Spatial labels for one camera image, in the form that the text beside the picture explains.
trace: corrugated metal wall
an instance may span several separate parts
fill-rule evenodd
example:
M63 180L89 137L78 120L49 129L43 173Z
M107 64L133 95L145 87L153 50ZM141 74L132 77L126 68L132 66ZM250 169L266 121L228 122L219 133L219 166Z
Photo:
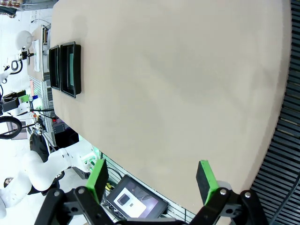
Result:
M285 97L277 127L251 189L269 221L300 224L300 1L291 1L292 51Z

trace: green object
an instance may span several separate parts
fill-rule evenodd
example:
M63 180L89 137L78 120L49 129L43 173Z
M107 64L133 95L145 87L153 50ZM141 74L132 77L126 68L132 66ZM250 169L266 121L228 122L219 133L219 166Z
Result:
M206 205L214 192L219 188L218 182L207 160L201 160L199 162L196 179L203 204Z
M70 84L74 86L74 72L73 72L73 63L74 63L74 53L70 54Z
M101 202L102 194L108 180L108 171L105 159L98 159L86 184L88 190L93 194L98 204Z
M20 103L29 102L29 95L23 95L19 97L19 102Z

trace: slatted black panel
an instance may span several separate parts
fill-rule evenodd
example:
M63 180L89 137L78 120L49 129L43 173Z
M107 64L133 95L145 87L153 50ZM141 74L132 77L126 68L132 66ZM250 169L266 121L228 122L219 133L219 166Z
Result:
M291 0L292 47L285 97L276 130L252 184L271 220L300 173L300 1ZM276 225L300 224L300 187L281 209Z

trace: plaid shirt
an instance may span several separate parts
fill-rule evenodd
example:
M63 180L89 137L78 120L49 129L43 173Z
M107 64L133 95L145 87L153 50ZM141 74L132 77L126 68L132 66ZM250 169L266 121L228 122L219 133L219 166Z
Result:
M20 8L20 5L23 3L23 0L0 0L0 5L5 7ZM9 18L15 18L16 14L9 15L7 13L0 13L0 15L8 15Z

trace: black plastic bin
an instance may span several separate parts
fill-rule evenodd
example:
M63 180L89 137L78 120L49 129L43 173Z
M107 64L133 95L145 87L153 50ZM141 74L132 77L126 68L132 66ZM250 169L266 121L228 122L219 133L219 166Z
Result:
M60 46L60 89L65 94L76 98L81 92L81 46L75 42Z
M60 90L60 48L58 45L49 49L49 65L50 85Z

